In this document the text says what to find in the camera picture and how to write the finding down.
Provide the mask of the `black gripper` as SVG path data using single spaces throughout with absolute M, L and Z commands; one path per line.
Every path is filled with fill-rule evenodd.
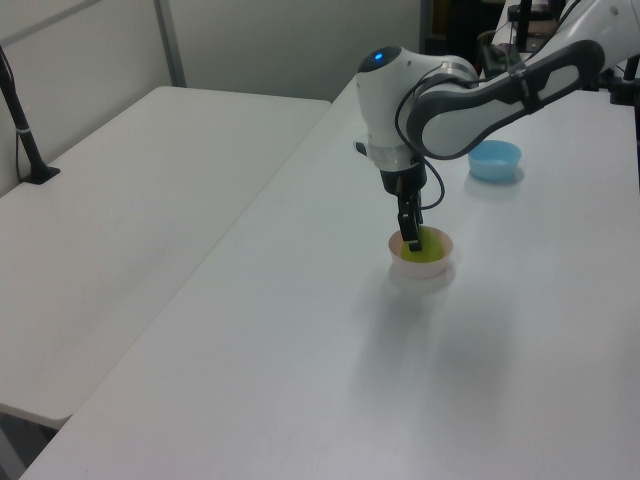
M 406 202 L 397 198 L 398 225 L 402 239 L 411 252 L 422 250 L 421 240 L 421 199 L 419 191 L 427 182 L 424 166 L 411 166 L 402 171 L 380 171 L 384 190 L 392 195 L 411 195 Z

